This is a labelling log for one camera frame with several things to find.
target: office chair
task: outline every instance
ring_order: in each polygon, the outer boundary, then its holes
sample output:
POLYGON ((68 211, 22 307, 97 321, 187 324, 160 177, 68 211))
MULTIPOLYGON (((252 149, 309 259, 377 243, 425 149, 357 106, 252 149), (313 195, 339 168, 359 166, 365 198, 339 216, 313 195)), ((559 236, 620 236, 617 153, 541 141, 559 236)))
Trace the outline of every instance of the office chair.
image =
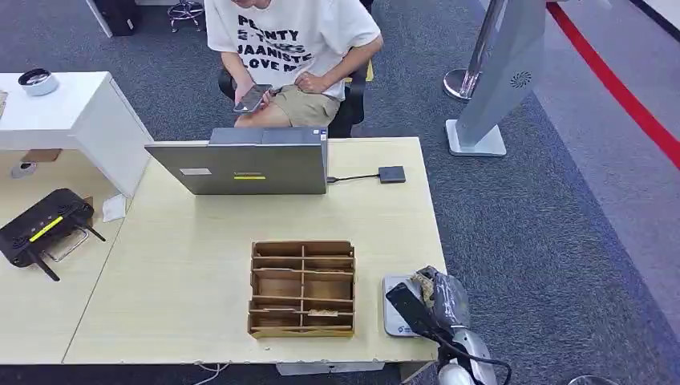
POLYGON ((199 2, 190 2, 188 0, 180 0, 179 4, 171 6, 168 8, 168 17, 170 18, 170 27, 172 32, 177 32, 179 29, 175 28, 175 22, 177 20, 193 20, 196 25, 196 30, 201 32, 200 24, 196 17, 202 15, 204 12, 203 4, 199 2))
POLYGON ((365 6, 366 9, 368 10, 368 13, 370 13, 371 8, 373 7, 373 0, 361 0, 361 2, 363 6, 365 6))
MULTIPOLYGON (((352 137, 352 126, 363 121, 363 92, 366 89, 366 72, 368 64, 351 75, 352 82, 345 84, 345 100, 340 103, 338 114, 328 125, 329 138, 352 137)), ((231 100, 236 94, 236 81, 222 70, 217 79, 220 90, 231 100)))

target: wooden desk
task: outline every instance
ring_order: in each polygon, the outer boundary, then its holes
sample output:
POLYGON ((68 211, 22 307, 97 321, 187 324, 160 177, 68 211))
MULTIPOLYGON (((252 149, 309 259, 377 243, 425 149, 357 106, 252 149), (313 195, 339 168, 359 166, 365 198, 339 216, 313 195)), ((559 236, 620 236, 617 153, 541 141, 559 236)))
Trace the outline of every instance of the wooden desk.
POLYGON ((325 196, 193 196, 152 160, 65 363, 430 362, 436 345, 383 327, 382 279, 445 271, 416 138, 333 140, 330 175, 404 165, 406 184, 353 180, 325 196), (353 338, 247 334, 252 241, 349 240, 353 338))
MULTIPOLYGON (((32 176, 13 180, 10 169, 24 154, 0 151, 0 227, 57 188, 94 197, 99 212, 104 200, 118 194, 77 151, 62 152, 32 176)), ((108 242, 90 237, 63 261, 46 260, 61 282, 53 282, 36 265, 18 269, 0 255, 0 363, 62 362, 121 223, 101 223, 97 215, 95 228, 108 242)))

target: laptop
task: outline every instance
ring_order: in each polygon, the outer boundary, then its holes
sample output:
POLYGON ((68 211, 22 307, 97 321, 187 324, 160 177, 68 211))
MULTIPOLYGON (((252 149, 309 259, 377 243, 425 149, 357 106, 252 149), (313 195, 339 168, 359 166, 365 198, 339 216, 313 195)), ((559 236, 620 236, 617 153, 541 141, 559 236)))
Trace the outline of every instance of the laptop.
POLYGON ((215 128, 144 146, 196 195, 325 194, 326 128, 215 128))

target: black router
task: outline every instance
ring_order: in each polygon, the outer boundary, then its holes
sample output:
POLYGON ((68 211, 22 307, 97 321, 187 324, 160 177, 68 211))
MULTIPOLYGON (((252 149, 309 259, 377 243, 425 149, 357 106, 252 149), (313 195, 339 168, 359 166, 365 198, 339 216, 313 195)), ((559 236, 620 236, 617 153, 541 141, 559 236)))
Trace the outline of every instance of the black router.
POLYGON ((40 202, 0 229, 0 252, 17 267, 34 263, 52 280, 59 276, 42 259, 43 252, 75 230, 90 230, 106 241, 87 222, 95 210, 68 188, 51 192, 40 202))

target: printed text on t-shirt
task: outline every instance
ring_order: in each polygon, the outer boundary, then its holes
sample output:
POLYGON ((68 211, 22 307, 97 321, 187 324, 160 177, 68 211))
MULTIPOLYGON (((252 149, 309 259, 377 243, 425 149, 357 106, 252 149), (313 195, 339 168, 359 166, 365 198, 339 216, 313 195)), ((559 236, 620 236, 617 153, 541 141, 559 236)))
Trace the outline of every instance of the printed text on t-shirt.
POLYGON ((300 63, 313 58, 311 53, 306 53, 305 46, 298 43, 298 30, 262 30, 257 24, 245 16, 238 15, 238 25, 247 26, 249 30, 239 28, 239 40, 249 41, 249 37, 257 37, 260 44, 239 44, 239 55, 260 55, 272 59, 258 58, 244 60, 243 65, 250 68, 267 68, 273 71, 295 71, 300 63))

